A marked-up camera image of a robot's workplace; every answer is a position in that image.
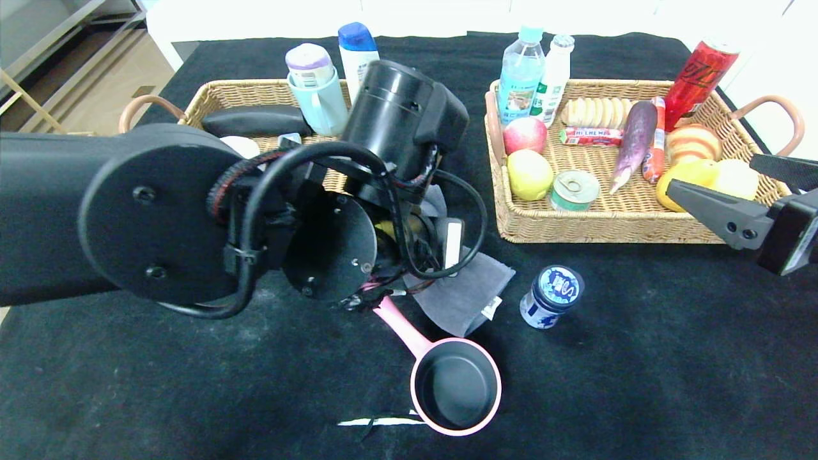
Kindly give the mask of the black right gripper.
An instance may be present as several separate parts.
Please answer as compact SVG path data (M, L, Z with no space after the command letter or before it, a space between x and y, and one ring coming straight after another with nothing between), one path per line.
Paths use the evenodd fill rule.
M790 192L768 208L756 201L671 180L667 195L736 250L758 250L757 264L785 276L816 263L817 160L754 155L751 169L784 183Z

